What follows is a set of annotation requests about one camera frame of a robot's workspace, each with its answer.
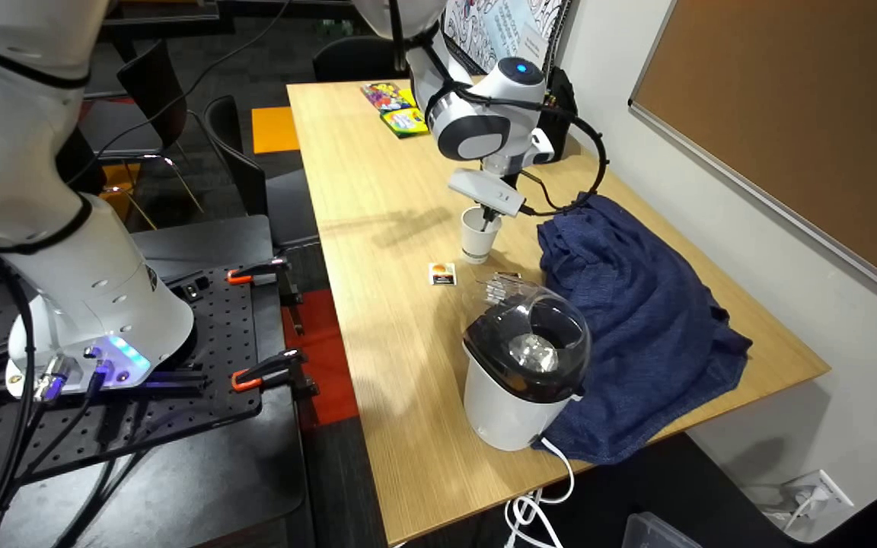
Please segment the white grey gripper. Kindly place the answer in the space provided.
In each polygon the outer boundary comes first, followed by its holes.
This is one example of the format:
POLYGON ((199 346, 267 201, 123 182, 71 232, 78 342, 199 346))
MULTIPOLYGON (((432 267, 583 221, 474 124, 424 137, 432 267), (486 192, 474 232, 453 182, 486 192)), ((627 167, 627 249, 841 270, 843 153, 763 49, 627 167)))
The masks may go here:
POLYGON ((459 167, 448 175, 448 186, 486 210, 515 217, 524 205, 524 195, 501 182, 494 173, 459 167))

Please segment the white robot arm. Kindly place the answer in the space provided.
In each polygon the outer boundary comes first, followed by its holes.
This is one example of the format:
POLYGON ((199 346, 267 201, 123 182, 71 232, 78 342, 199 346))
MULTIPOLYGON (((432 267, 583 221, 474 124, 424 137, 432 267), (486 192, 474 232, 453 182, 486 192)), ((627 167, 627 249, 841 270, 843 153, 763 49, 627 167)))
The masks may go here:
POLYGON ((457 160, 448 186, 490 217, 515 217, 536 148, 549 57, 567 0, 352 0, 392 41, 432 139, 457 160))

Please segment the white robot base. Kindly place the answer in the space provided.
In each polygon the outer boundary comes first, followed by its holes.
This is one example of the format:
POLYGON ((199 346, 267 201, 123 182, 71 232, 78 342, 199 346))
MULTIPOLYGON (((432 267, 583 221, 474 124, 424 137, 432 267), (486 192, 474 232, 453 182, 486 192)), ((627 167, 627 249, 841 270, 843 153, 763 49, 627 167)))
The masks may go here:
POLYGON ((147 265, 57 153, 78 122, 110 0, 0 0, 0 259, 30 285, 8 328, 7 388, 73 394, 140 386, 194 330, 194 311, 147 265))

